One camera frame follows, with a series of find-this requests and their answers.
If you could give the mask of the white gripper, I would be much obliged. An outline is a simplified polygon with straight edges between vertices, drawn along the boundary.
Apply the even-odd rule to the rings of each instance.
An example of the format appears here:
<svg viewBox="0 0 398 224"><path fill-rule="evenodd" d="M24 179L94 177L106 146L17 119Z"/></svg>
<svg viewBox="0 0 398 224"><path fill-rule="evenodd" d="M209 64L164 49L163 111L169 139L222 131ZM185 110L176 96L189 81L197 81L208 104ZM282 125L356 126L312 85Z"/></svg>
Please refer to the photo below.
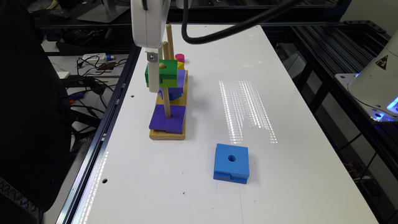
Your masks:
<svg viewBox="0 0 398 224"><path fill-rule="evenodd" d="M158 93L159 60L162 59L162 40L170 8L170 0L131 0L132 37L147 54L148 85L151 93Z"/></svg>

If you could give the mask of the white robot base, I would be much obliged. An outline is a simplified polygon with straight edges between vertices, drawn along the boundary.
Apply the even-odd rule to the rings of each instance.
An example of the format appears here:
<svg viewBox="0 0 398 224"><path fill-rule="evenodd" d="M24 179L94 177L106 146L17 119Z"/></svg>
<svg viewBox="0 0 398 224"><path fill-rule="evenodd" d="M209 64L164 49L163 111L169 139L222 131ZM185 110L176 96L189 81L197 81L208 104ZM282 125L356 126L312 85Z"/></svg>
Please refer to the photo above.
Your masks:
<svg viewBox="0 0 398 224"><path fill-rule="evenodd" d="M397 121L397 34L359 73L338 73L340 85L375 122Z"/></svg>

